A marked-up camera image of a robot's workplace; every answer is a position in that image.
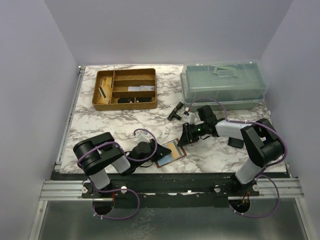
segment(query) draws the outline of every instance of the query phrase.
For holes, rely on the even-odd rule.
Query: plastic storage box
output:
[[[183,102],[191,111],[209,104],[213,110],[250,109],[264,99],[269,82],[261,72],[259,60],[186,63],[181,72]]]

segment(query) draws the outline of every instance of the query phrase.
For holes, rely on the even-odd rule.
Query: container lid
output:
[[[190,92],[268,88],[258,60],[200,62],[184,65]]]

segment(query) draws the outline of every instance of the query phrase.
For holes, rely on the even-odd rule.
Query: wooden divider tray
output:
[[[100,87],[108,81],[110,98],[103,98]],[[151,91],[128,91],[129,87],[154,86]],[[137,102],[137,98],[149,97],[150,102]],[[118,103],[120,98],[134,98],[132,103]],[[155,109],[157,99],[157,78],[154,68],[98,71],[94,86],[92,104],[97,111]]]

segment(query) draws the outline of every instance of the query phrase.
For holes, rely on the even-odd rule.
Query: marble surface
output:
[[[92,105],[93,89],[96,75],[101,70],[143,69],[155,68],[157,77],[158,105],[155,109],[96,111]],[[60,172],[62,174],[83,173],[77,167],[77,158],[73,152],[76,143],[93,136],[111,132],[125,151],[130,151],[137,145],[133,131],[145,128],[151,131],[159,144],[180,138],[182,124],[188,121],[183,116],[181,120],[168,121],[167,117],[173,108],[182,101],[180,73],[182,65],[101,65],[88,66],[81,84],[79,97],[67,137],[65,151],[62,155]],[[258,107],[247,110],[229,111],[229,118],[234,120],[270,119],[270,114],[264,102]],[[138,167],[135,173],[226,173],[235,172],[246,161],[248,154],[245,148],[237,149],[227,145],[227,137],[210,137],[199,140],[193,145],[184,147],[187,156],[161,168],[155,164],[149,168]],[[108,173],[116,173],[110,165]],[[284,164],[278,164],[268,172],[285,172]]]

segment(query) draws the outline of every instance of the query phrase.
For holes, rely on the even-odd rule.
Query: gray wall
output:
[[[79,65],[260,58],[292,0],[44,0]]]
[[[79,70],[41,0],[1,1],[0,33],[0,238],[25,240]]]
[[[262,56],[266,102],[320,236],[320,1],[294,0]]]

